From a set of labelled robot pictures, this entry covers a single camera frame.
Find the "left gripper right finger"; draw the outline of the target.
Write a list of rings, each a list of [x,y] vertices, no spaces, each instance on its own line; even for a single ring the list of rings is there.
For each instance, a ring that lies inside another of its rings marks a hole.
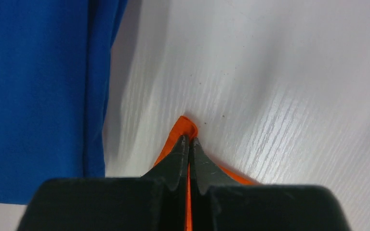
[[[338,200],[317,185],[244,185],[203,151],[189,150],[195,231],[348,231]]]

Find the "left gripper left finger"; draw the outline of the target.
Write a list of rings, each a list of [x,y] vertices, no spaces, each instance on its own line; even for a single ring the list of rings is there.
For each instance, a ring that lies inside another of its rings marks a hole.
[[[44,182],[20,231],[184,231],[189,139],[137,178],[63,178]]]

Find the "orange t shirt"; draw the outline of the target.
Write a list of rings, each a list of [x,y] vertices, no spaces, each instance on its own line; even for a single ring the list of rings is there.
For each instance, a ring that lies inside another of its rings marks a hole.
[[[163,160],[174,148],[175,142],[181,135],[187,135],[189,139],[192,141],[198,135],[198,128],[190,120],[185,116],[180,116],[178,120],[173,125],[171,131],[169,132],[168,138],[165,142],[164,147],[161,150],[160,155],[158,156],[157,160],[155,161],[154,165],[156,166],[161,160]],[[254,179],[245,177],[237,172],[231,171],[230,169],[219,165],[219,168],[226,173],[230,178],[237,181],[243,185],[259,185],[260,183]],[[186,189],[186,231],[193,231],[193,220],[192,220],[192,205],[191,205],[191,183],[190,183],[190,166],[187,166],[187,189]]]

